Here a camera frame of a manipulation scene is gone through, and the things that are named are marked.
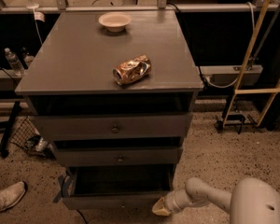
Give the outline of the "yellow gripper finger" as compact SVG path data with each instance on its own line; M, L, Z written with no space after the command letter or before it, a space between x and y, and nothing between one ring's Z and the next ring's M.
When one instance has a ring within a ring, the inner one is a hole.
M168 217L171 215L171 211L165 206L165 198L161 197L156 201L152 207L152 213L160 217Z

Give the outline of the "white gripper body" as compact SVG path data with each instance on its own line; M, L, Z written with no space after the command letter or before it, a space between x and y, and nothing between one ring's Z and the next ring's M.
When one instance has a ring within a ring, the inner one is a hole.
M181 212L186 208L187 193L184 189L175 189L165 197L165 206L171 213Z

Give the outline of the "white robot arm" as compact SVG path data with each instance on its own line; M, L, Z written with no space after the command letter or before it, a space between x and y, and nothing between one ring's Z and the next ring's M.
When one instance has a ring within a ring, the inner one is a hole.
M227 192L193 177L182 189L174 189L158 199L152 212L168 217L210 203L230 215L230 224L280 224L280 194L256 178L244 178L232 192Z

